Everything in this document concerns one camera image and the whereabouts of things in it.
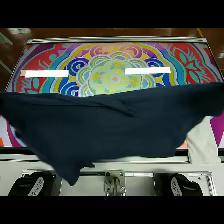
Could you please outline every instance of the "white strip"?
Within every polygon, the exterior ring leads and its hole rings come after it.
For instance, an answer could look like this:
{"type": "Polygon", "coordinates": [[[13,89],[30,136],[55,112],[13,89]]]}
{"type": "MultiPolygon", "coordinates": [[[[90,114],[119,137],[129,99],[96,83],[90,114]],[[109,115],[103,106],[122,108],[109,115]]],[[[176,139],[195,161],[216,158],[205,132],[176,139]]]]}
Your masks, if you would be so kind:
{"type": "Polygon", "coordinates": [[[126,68],[125,75],[171,73],[170,67],[126,68]]]}
{"type": "Polygon", "coordinates": [[[25,70],[24,76],[25,78],[68,77],[68,70],[25,70]]]}

